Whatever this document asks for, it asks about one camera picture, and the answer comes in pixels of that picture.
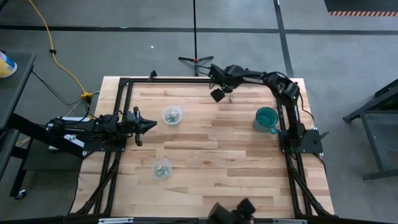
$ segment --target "wheel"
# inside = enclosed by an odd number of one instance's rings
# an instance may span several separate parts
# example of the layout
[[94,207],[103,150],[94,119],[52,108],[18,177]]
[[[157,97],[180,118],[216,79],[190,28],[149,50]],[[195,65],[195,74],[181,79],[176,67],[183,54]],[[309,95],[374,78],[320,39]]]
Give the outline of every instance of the wheel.
[[14,199],[15,200],[20,200],[22,198],[24,198],[26,196],[26,190],[20,190],[18,193],[18,196],[15,196]]

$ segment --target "green food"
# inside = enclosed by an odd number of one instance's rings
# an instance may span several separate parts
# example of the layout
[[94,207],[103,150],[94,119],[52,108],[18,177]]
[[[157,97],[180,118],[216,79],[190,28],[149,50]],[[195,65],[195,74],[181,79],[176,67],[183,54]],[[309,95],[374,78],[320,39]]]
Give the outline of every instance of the green food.
[[169,123],[176,123],[179,119],[180,119],[180,114],[176,111],[172,111],[165,117],[165,120]]
[[156,176],[157,177],[166,177],[171,173],[171,171],[172,171],[171,167],[159,166],[156,170]]

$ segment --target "clear plastic cup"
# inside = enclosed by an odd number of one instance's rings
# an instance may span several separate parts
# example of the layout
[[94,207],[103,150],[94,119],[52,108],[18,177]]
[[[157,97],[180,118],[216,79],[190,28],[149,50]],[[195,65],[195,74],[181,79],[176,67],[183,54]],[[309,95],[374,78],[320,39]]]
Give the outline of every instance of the clear plastic cup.
[[162,118],[166,124],[176,125],[182,119],[182,110],[179,106],[168,106],[163,110]]
[[168,159],[161,159],[152,166],[156,179],[163,179],[172,173],[172,163]]

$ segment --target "tripod base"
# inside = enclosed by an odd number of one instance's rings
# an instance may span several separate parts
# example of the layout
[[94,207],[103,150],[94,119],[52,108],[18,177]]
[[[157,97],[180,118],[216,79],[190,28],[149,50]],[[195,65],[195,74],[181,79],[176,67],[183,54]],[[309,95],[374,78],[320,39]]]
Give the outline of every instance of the tripod base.
[[208,56],[208,57],[204,57],[204,58],[185,58],[185,57],[178,57],[179,60],[184,60],[184,61],[188,61],[188,62],[192,62],[195,65],[195,76],[198,77],[199,76],[199,63],[204,61],[204,60],[211,60],[213,59],[213,56]]

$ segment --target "black floor stripe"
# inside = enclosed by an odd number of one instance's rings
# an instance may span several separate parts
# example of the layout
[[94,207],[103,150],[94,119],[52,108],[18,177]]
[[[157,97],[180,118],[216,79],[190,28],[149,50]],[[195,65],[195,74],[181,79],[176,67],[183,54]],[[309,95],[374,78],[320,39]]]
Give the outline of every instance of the black floor stripe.
[[[4,30],[45,30],[45,26],[0,24]],[[193,28],[173,27],[90,27],[49,26],[51,31],[87,32],[193,32]],[[398,30],[320,30],[320,29],[245,29],[245,28],[198,28],[197,32],[245,33],[245,34],[319,34],[319,35],[398,35]]]
[[287,29],[286,34],[318,34],[318,35],[398,35],[398,30],[305,30]]
[[[45,30],[45,26],[0,24],[7,30]],[[49,26],[51,31],[78,32],[193,32],[193,28],[174,27],[91,27],[91,26]],[[197,32],[277,34],[278,29],[242,29],[242,28],[197,28]]]
[[397,0],[325,0],[326,8],[333,11],[393,12],[398,11]]
[[284,27],[284,22],[282,20],[282,14],[280,12],[278,0],[274,0],[274,6],[275,6],[276,19],[279,28],[279,37],[280,37],[280,44],[282,46],[282,54],[284,56],[284,61],[285,61],[286,73],[288,77],[293,78],[294,77],[293,67],[292,67],[292,62],[290,61],[289,49],[287,47],[287,40],[285,34],[285,27]]

